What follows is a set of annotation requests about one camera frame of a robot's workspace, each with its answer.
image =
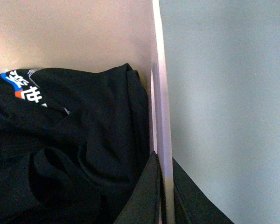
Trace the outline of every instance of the light blue wall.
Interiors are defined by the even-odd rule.
[[[280,224],[280,1],[160,5],[174,158],[236,224]]]

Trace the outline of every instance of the orange stripe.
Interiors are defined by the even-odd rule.
[[[15,97],[22,99],[22,96],[21,96],[21,92],[22,92],[22,91],[23,91],[23,90],[20,90],[20,91],[15,92],[15,93],[14,93],[14,94],[15,94]]]

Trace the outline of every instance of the cardboard box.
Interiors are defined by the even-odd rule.
[[[0,1],[0,73],[27,68],[100,72],[129,63],[150,98],[151,150],[174,223],[168,87],[158,0]]]

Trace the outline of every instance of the blue stripe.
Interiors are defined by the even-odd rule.
[[[15,91],[15,92],[20,91],[20,90],[23,89],[22,87],[19,88],[19,87],[16,85],[16,83],[14,83],[14,82],[8,80],[8,79],[6,78],[6,73],[2,73],[2,74],[1,74],[1,78],[3,78],[5,81],[7,81],[7,82],[10,83],[11,85],[13,85],[13,86],[14,86],[14,91]]]

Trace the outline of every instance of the logo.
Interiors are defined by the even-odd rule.
[[[19,76],[16,70],[11,71],[9,75],[2,73],[1,77],[13,85],[15,97],[36,103],[39,103],[39,100],[42,99],[41,92],[38,91],[38,88],[36,86],[28,86],[29,82],[22,76]]]

